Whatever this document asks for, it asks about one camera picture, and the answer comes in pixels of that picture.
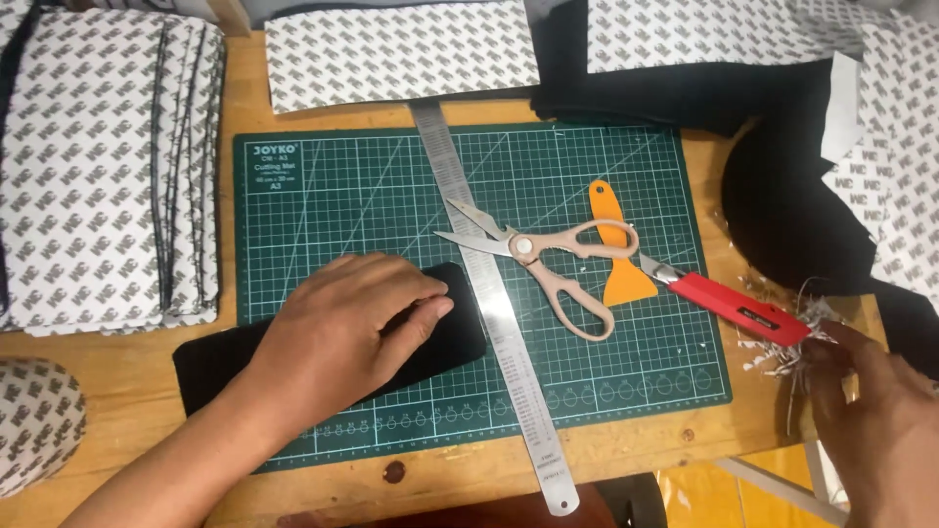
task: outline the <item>workbench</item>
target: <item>workbench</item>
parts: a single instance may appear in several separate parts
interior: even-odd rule
[[[264,34],[231,38],[224,87],[221,140],[221,315],[209,325],[130,336],[78,334],[36,339],[0,335],[0,355],[39,356],[67,368],[87,398],[88,427],[72,461],[52,480],[0,501],[0,527],[56,526],[92,491],[166,437],[185,420],[172,353],[196,337],[235,325],[232,138],[244,132],[412,127],[404,104],[336,106],[275,117],[270,109]],[[443,104],[451,125],[530,122],[527,101]],[[733,145],[703,132],[682,132],[695,212],[711,278],[744,289],[752,276],[732,247],[719,209],[720,176]],[[839,312],[884,342],[872,297],[839,300]],[[576,481],[591,482],[685,465],[691,461],[764,451],[812,438],[810,418],[797,402],[797,425],[787,435],[787,381],[744,363],[757,350],[738,346],[738,333],[721,321],[720,334],[734,393],[730,405],[562,429]],[[405,477],[382,474],[399,460]],[[520,436],[253,475],[216,507],[207,526],[273,526],[285,514],[320,510],[337,526],[444,507],[491,501],[538,490]]]

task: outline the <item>cutting mat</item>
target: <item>cutting mat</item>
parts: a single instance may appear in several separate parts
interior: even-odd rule
[[[551,123],[452,127],[476,206],[532,233],[591,219],[588,185],[607,180],[642,251],[706,274],[677,131]],[[414,129],[243,134],[235,138],[239,324],[277,313],[310,272],[346,253],[381,251],[419,268],[461,262]],[[586,240],[599,242],[594,231]],[[557,427],[731,401],[716,319],[664,289],[614,307],[616,332],[590,343],[565,330],[537,283],[497,257]],[[595,296],[610,262],[545,254]],[[565,301],[578,324],[597,321]],[[339,413],[260,473],[519,434],[496,359]]]

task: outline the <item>utility knife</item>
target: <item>utility knife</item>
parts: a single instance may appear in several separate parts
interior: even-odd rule
[[[639,266],[679,297],[780,346],[797,345],[811,333],[804,322],[774,304],[761,303],[698,273],[681,272],[643,254]]]

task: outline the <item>plastic scraper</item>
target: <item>plastic scraper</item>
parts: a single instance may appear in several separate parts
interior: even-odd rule
[[[590,207],[595,220],[617,220],[623,222],[623,211],[620,201],[616,199],[609,183],[598,179],[590,184]],[[599,225],[600,239],[606,245],[626,247],[628,240],[622,229]],[[648,275],[643,273],[628,259],[613,260],[613,272],[607,280],[607,287],[603,292],[603,304],[616,306],[631,303],[639,299],[654,297],[658,288]]]

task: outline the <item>scissors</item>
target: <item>scissors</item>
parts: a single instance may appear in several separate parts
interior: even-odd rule
[[[613,333],[615,319],[613,318],[613,313],[609,311],[609,308],[605,307],[602,302],[595,299],[591,294],[584,291],[584,289],[580,287],[580,283],[576,280],[562,277],[549,270],[541,262],[539,257],[542,251],[548,248],[557,248],[573,253],[580,258],[587,258],[589,256],[599,256],[610,259],[629,258],[639,249],[639,234],[636,233],[636,229],[631,225],[618,220],[599,219],[591,220],[586,224],[581,224],[553,235],[531,235],[519,233],[508,225],[503,231],[499,229],[499,226],[492,216],[463,202],[449,198],[447,201],[495,240],[436,231],[435,233],[438,236],[448,241],[456,242],[461,246],[475,249],[476,251],[514,258],[538,281],[538,284],[541,285],[541,288],[547,295],[548,302],[551,303],[551,307],[554,308],[554,313],[561,320],[561,323],[574,334],[588,341],[603,341]],[[626,247],[617,247],[604,244],[581,244],[577,241],[577,235],[579,233],[591,227],[597,227],[598,225],[619,227],[626,232],[628,245]],[[558,297],[562,291],[567,292],[572,299],[580,303],[588,312],[591,312],[603,320],[604,332],[602,334],[588,334],[579,329],[567,318],[564,311],[561,309],[561,301]]]

